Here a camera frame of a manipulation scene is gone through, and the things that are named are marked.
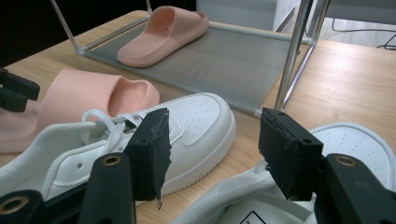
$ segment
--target metal bar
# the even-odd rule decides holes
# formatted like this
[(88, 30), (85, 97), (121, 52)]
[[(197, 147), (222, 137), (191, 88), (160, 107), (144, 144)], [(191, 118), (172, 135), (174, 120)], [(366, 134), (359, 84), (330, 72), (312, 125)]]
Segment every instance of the metal bar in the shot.
[(290, 98), (291, 92), (293, 91), (295, 85), (297, 84), (297, 81), (299, 80), (299, 78), (301, 76), (301, 73), (303, 72), (303, 70), (305, 68), (305, 65), (308, 63), (309, 57), (311, 56), (312, 52), (314, 51), (315, 46), (318, 43), (318, 39), (319, 39), (319, 36), (320, 36), (320, 30), (322, 28), (324, 19), (326, 18), (326, 12), (327, 12), (327, 9), (329, 7), (329, 4), (330, 4), (330, 0), (325, 0), (323, 2), (323, 6), (322, 6), (321, 11), (320, 11), (319, 16), (318, 16), (317, 26), (315, 27), (315, 31), (314, 31), (313, 36), (312, 36), (312, 43), (313, 44), (310, 46), (308, 52), (306, 53), (306, 55), (305, 55), (305, 57), (303, 59), (303, 62), (301, 64), (301, 66), (299, 67), (299, 70), (297, 71), (296, 75), (294, 76), (293, 81), (290, 83), (288, 93), (286, 94), (285, 100), (283, 101), (283, 107), (285, 107), (286, 104), (288, 103), (288, 100)]
[(315, 45), (318, 43), (318, 39), (320, 36), (320, 31), (323, 26), (324, 19), (326, 19), (327, 9), (329, 8), (330, 0), (324, 0), (323, 6), (321, 7), (321, 11), (318, 16), (318, 22), (315, 27), (315, 31), (313, 33), (312, 39)]
[(55, 9), (56, 15), (58, 16), (59, 20), (61, 21), (62, 26), (64, 27), (64, 30), (66, 31), (67, 37), (69, 38), (70, 42), (72, 43), (74, 50), (80, 55), (84, 55), (85, 51), (92, 49), (92, 48), (106, 42), (107, 40), (109, 40), (117, 35), (120, 35), (120, 34), (124, 33), (125, 31), (132, 29), (132, 28), (136, 27), (137, 25), (147, 21), (149, 19), (149, 16), (152, 13), (150, 2), (149, 2), (149, 0), (146, 0), (146, 4), (148, 7), (148, 16), (146, 16), (138, 21), (132, 22), (131, 24), (128, 24), (111, 34), (103, 36), (100, 39), (97, 39), (97, 40), (91, 42), (90, 44), (80, 48), (77, 44), (76, 39), (74, 38), (74, 36), (71, 32), (69, 26), (67, 25), (66, 20), (64, 19), (64, 15), (62, 14), (61, 10), (59, 9), (58, 4), (56, 3), (56, 0), (50, 0), (50, 1), (52, 3), (53, 8)]
[(318, 0), (316, 5), (315, 5), (315, 9), (314, 9), (314, 13), (312, 14), (312, 19), (311, 22), (309, 23), (309, 27), (308, 27), (308, 31), (307, 31), (307, 36), (312, 36), (312, 34), (314, 33), (315, 27), (317, 26), (317, 21), (319, 18), (319, 14), (320, 14), (320, 6), (323, 6), (324, 4), (324, 0)]
[(279, 90), (277, 92), (275, 109), (283, 109), (283, 103), (286, 98), (288, 87), (290, 84), (291, 73), (295, 65), (297, 53), (303, 39), (304, 28), (308, 21), (309, 12), (312, 7), (313, 0), (303, 0), (297, 15), (297, 22), (294, 26), (293, 36), (291, 37), (288, 58), (286, 59), (285, 69), (283, 70), (282, 79), (280, 81)]
[(55, 9), (56, 15), (58, 16), (59, 20), (61, 21), (62, 26), (64, 27), (64, 30), (66, 31), (67, 37), (69, 37), (70, 42), (72, 42), (73, 48), (75, 49), (76, 52), (79, 52), (79, 46), (76, 43), (76, 40), (73, 37), (73, 34), (70, 31), (70, 28), (67, 25), (66, 20), (64, 19), (64, 15), (62, 14), (61, 10), (58, 7), (58, 4), (56, 4), (55, 0), (50, 0), (50, 1), (52, 3), (53, 8)]
[(294, 76), (293, 81), (290, 83), (290, 86), (289, 86), (288, 92), (286, 93), (285, 100), (283, 101), (282, 107), (285, 107), (285, 105), (288, 103), (288, 100), (291, 96), (291, 92), (294, 90), (294, 87), (297, 84), (297, 81), (299, 80), (301, 73), (303, 72), (303, 70), (305, 68), (306, 63), (308, 62), (309, 57), (311, 56), (312, 52), (314, 51), (314, 48), (315, 48), (315, 45), (311, 45), (309, 47), (309, 50), (306, 53), (302, 64), (300, 65), (296, 75)]
[(117, 35), (120, 35), (120, 34), (124, 33), (125, 31), (128, 31), (129, 29), (132, 29), (132, 28), (136, 27), (137, 25), (140, 25), (141, 23), (147, 21), (148, 19), (149, 19), (149, 16), (146, 16), (146, 17), (144, 17), (144, 18), (142, 18), (142, 19), (140, 19), (138, 21), (132, 22), (131, 24), (128, 24), (128, 25), (120, 28), (119, 30), (117, 30), (117, 31), (115, 31), (115, 32), (113, 32), (113, 33), (111, 33), (109, 35), (105, 35), (105, 36), (103, 36), (103, 37), (91, 42), (91, 44), (88, 44), (88, 45), (82, 47), (80, 50), (81, 50), (81, 52), (85, 52), (85, 51), (87, 51), (89, 49), (92, 49), (92, 48), (94, 48), (94, 47), (106, 42), (107, 40), (109, 40), (109, 39), (111, 39), (111, 38), (113, 38), (113, 37), (115, 37)]

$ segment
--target chrome pole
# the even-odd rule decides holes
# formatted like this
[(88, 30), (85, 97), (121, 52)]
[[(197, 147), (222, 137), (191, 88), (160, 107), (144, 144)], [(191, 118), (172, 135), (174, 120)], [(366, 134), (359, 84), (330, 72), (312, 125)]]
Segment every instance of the chrome pole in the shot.
[(283, 109), (283, 103), (286, 98), (286, 94), (288, 92), (288, 88), (290, 84), (291, 73), (296, 62), (297, 53), (301, 44), (301, 40), (303, 39), (304, 29), (308, 21), (309, 12), (312, 7), (312, 2), (313, 0), (303, 0), (300, 4), (300, 9), (297, 15), (297, 21), (294, 26), (293, 35), (290, 41), (290, 47), (289, 47), (288, 57), (285, 63), (285, 69), (283, 70), (282, 79), (280, 81), (279, 90), (277, 92), (276, 104), (275, 104), (275, 109), (277, 110)]

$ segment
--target shoelace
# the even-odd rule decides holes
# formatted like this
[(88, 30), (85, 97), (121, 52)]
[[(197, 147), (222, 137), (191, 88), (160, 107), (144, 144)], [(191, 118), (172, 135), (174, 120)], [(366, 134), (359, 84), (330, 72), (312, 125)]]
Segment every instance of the shoelace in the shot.
[[(111, 152), (112, 149), (121, 140), (121, 137), (124, 134), (126, 128), (125, 120), (129, 120), (132, 122), (135, 128), (133, 128), (130, 132), (134, 132), (139, 124), (142, 122), (143, 118), (147, 115), (147, 113), (148, 111), (143, 110), (134, 114), (120, 114), (117, 116), (117, 118), (123, 118), (123, 120), (114, 123), (114, 120), (102, 110), (91, 109), (84, 113), (84, 115), (82, 116), (82, 122), (86, 122), (88, 121), (89, 117), (95, 116), (107, 126), (105, 134), (101, 137), (101, 140), (106, 140), (106, 144), (100, 152), (100, 156), (102, 156)], [(90, 143), (89, 132), (82, 133), (80, 137), (85, 144), (88, 145)]]

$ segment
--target wooden tabletop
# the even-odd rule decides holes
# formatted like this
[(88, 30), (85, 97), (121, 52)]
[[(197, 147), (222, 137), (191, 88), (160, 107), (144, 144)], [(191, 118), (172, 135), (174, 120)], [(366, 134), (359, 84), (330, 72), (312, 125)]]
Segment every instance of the wooden tabletop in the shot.
[[(90, 43), (114, 30), (115, 26), (120, 27), (131, 22), (129, 16), (80, 35), (78, 41), (82, 44)], [(147, 79), (77, 55), (69, 41), (7, 67), (11, 73), (37, 82), (41, 86), (40, 99), (43, 99), (51, 81), (64, 68), (122, 75), (129, 79)], [(159, 90), (161, 102), (188, 94), (160, 82), (148, 80)], [(272, 88), (263, 106), (274, 106), (278, 83), (279, 81)], [(381, 135), (395, 149), (395, 84), (394, 51), (319, 41), (285, 107), (285, 112), (306, 129), (334, 121), (357, 122)], [(161, 210), (157, 209), (156, 202), (137, 206), (138, 223), (168, 223), (213, 185), (246, 171), (261, 159), (262, 156), (258, 152), (258, 118), (236, 110), (233, 113), (237, 132), (233, 146), (224, 160), (197, 183), (164, 196)], [(18, 154), (1, 154), (0, 166), (16, 156)]]

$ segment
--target metal frame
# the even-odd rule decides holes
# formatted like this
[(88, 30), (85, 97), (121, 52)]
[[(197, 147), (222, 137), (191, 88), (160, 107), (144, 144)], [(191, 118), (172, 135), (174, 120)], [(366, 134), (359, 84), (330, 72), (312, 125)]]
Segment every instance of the metal frame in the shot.
[[(84, 55), (84, 53), (86, 51), (88, 51), (88, 50), (106, 42), (107, 40), (109, 40), (117, 35), (120, 35), (126, 31), (136, 27), (137, 25), (147, 21), (149, 19), (149, 16), (152, 13), (150, 2), (149, 2), (149, 0), (146, 0), (147, 6), (148, 6), (148, 15), (146, 17), (141, 18), (140, 20), (135, 21), (131, 24), (128, 24), (109, 35), (99, 38), (98, 40), (95, 40), (84, 47), (80, 47), (78, 45), (76, 39), (74, 38), (72, 32), (70, 31), (70, 29), (64, 19), (64, 16), (56, 3), (56, 0), (50, 0), (50, 1), (56, 11), (56, 14), (59, 17), (59, 20), (62, 23), (62, 26), (64, 27), (64, 30), (67, 33), (69, 40), (71, 41), (71, 43), (73, 45), (73, 48), (80, 55)], [(297, 21), (294, 26), (293, 34), (292, 34), (291, 40), (290, 40), (290, 48), (289, 48), (287, 60), (285, 63), (285, 68), (283, 70), (281, 83), (280, 83), (279, 90), (278, 90), (278, 93), (276, 96), (275, 109), (281, 110), (285, 107), (286, 103), (288, 102), (288, 100), (291, 96), (291, 93), (292, 93), (295, 85), (297, 84), (298, 79), (300, 78), (300, 76), (304, 70), (306, 63), (308, 62), (309, 57), (311, 56), (311, 54), (315, 48), (315, 45), (318, 43), (320, 29), (324, 22), (326, 12), (327, 12), (327, 9), (330, 4), (330, 0), (323, 0), (323, 5), (320, 7), (321, 8), (320, 13), (318, 13), (318, 7), (316, 7), (316, 11), (313, 15), (313, 19), (311, 22), (311, 28), (310, 28), (310, 29), (314, 29), (312, 27), (315, 27), (315, 30), (313, 31), (314, 33), (313, 33), (312, 38), (310, 40), (306, 40), (306, 39), (303, 39), (304, 29), (305, 29), (305, 26), (308, 21), (308, 17), (309, 17), (310, 11), (311, 11), (311, 7), (313, 5), (313, 1), (314, 0), (302, 0), (302, 2), (300, 4), (300, 8), (299, 8), (298, 15), (297, 15)], [(309, 50), (305, 54), (303, 62), (300, 65), (296, 75), (294, 76), (293, 80), (291, 80), (292, 70), (293, 70), (295, 62), (296, 62), (299, 47), (302, 43), (308, 43)]]
[(56, 15), (58, 16), (59, 20), (61, 21), (62, 26), (64, 27), (64, 30), (66, 31), (67, 37), (69, 38), (70, 42), (72, 43), (73, 48), (80, 55), (84, 55), (84, 52), (86, 52), (87, 50), (90, 50), (90, 49), (106, 42), (107, 40), (109, 40), (117, 35), (120, 35), (120, 34), (124, 33), (125, 31), (128, 31), (128, 30), (140, 25), (141, 23), (147, 21), (149, 19), (149, 16), (152, 13), (151, 4), (150, 4), (149, 0), (146, 0), (146, 4), (148, 7), (148, 15), (146, 17), (143, 17), (142, 19), (140, 19), (138, 21), (134, 21), (131, 24), (128, 24), (109, 35), (105, 35), (102, 38), (99, 38), (84, 47), (80, 47), (78, 45), (76, 39), (74, 38), (69, 26), (67, 25), (67, 22), (64, 19), (64, 15), (62, 14), (61, 10), (59, 9), (58, 4), (56, 3), (56, 0), (50, 0), (50, 2), (52, 3), (53, 8), (55, 9)]
[(312, 18), (312, 23), (316, 21), (316, 23), (314, 23), (316, 26), (314, 34), (312, 36), (312, 41), (309, 45), (309, 50), (304, 56), (303, 62), (300, 65), (296, 75), (294, 76), (294, 79), (291, 80), (292, 70), (296, 62), (299, 47), (302, 43), (304, 30), (308, 21), (312, 3), (313, 0), (303, 0), (300, 4), (297, 21), (294, 26), (293, 35), (290, 42), (288, 58), (286, 60), (285, 69), (283, 70), (282, 79), (276, 96), (275, 109), (282, 110), (285, 107), (286, 103), (290, 98), (291, 92), (297, 84), (297, 81), (300, 78), (306, 63), (308, 62), (309, 57), (311, 56), (316, 44), (318, 43), (320, 30), (326, 16), (327, 9), (329, 7), (330, 0), (324, 0), (320, 13), (315, 14), (314, 16), (316, 17)]

